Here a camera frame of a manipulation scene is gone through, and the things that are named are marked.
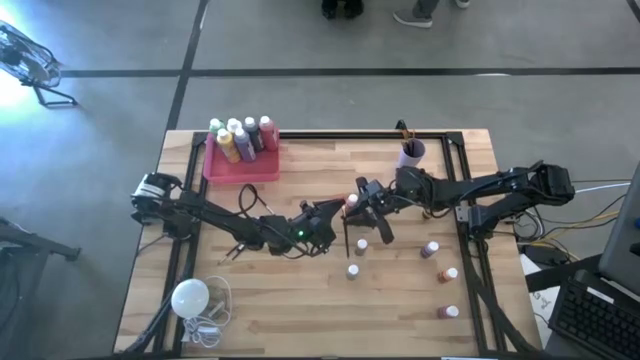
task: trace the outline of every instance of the wooden table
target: wooden table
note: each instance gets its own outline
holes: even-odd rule
[[[489,132],[462,132],[472,176],[497,171]],[[183,178],[191,139],[191,131],[168,132],[158,172]],[[424,142],[427,155],[419,167],[445,178],[440,142]],[[388,184],[394,178],[399,148],[397,140],[283,140],[280,180],[256,187],[276,213],[293,217],[300,212],[301,200],[325,200],[356,192],[358,176]],[[460,174],[459,164],[455,165]],[[239,190],[239,185],[210,185],[207,199],[236,211]],[[491,203],[495,198],[485,201]],[[271,256],[265,249],[245,251],[236,261],[221,266],[217,266],[218,260],[235,241],[229,234],[203,225],[195,277],[220,275],[229,281],[233,320],[218,348],[187,345],[183,355],[477,355],[464,276],[444,285],[436,280],[440,270],[462,269],[453,215],[424,220],[420,212],[418,208],[408,208],[388,216],[396,236],[389,245],[382,243],[377,229],[350,227],[352,245],[358,238],[366,238],[370,244],[365,256],[352,254],[351,259],[345,255],[339,216],[333,222],[338,238],[324,256],[287,260]],[[251,213],[258,216],[267,212],[256,206]],[[160,231],[160,226],[146,228],[141,245],[155,239]],[[439,242],[441,250],[424,260],[419,255],[420,248],[430,240]],[[530,343],[540,347],[515,242],[512,237],[497,235],[489,244],[498,301],[516,328]],[[157,310],[170,248],[170,241],[161,242],[137,258],[116,351],[131,344]],[[360,266],[355,281],[345,276],[351,263]],[[460,308],[460,317],[438,319],[436,309],[448,304]],[[487,336],[491,338],[486,311],[483,315]],[[172,337],[169,330],[165,343],[170,344]]]

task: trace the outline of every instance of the black floor stripe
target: black floor stripe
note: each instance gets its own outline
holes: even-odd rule
[[[190,77],[314,77],[314,76],[558,76],[640,75],[640,67],[599,68],[334,68],[334,69],[195,69]]]
[[[191,29],[191,37],[189,37],[187,53],[184,57],[182,72],[178,80],[176,92],[173,96],[173,103],[171,104],[171,111],[169,112],[169,118],[167,119],[167,126],[165,130],[175,130],[178,126],[178,119],[180,118],[180,110],[182,109],[184,94],[187,91],[187,85],[189,83],[188,72],[191,70],[193,60],[196,57],[196,50],[198,49],[198,42],[200,41],[200,33],[202,32],[203,20],[208,4],[209,0],[200,0],[200,3],[198,4],[198,11],[196,12],[193,28]]]
[[[627,4],[629,4],[631,11],[633,11],[633,15],[636,16],[638,22],[640,22],[640,6],[638,6],[636,0],[627,0]]]
[[[182,70],[63,70],[65,78],[178,77]]]

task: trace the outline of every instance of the yellow bottle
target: yellow bottle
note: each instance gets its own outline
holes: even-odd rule
[[[233,142],[233,135],[231,135],[226,129],[218,130],[216,142],[230,163],[234,164],[240,161],[240,153],[238,153],[236,144]]]

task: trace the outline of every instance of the computer monitor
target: computer monitor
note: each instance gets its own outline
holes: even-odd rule
[[[640,164],[613,226],[599,269],[607,279],[640,295]]]

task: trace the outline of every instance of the robotic arm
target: robotic arm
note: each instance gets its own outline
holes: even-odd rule
[[[498,222],[536,205],[564,205],[573,199],[575,189],[567,169],[542,161],[529,168],[511,168],[506,172],[464,181],[437,179],[424,169],[396,169],[395,188],[383,187],[379,181],[356,180],[360,192],[358,203],[347,211],[349,225],[378,227],[385,244],[393,241],[393,233],[385,215],[398,213],[408,206],[434,212],[450,209],[461,201],[509,194],[489,206],[469,208],[469,234],[473,238],[490,238]]]
[[[292,248],[308,256],[326,253],[336,238],[331,219],[344,204],[343,199],[316,202],[313,206],[303,202],[302,213],[293,219],[280,215],[252,218],[244,211],[230,212],[190,190],[182,189],[178,199],[171,199],[176,187],[182,189],[182,182],[175,176],[145,175],[132,195],[136,211],[131,217],[143,225],[160,220],[164,232],[179,240],[191,235],[194,223],[204,221],[230,233],[249,250],[260,250],[266,243],[272,255],[286,254]],[[311,250],[300,247],[300,243],[307,249],[307,244],[311,245]]]

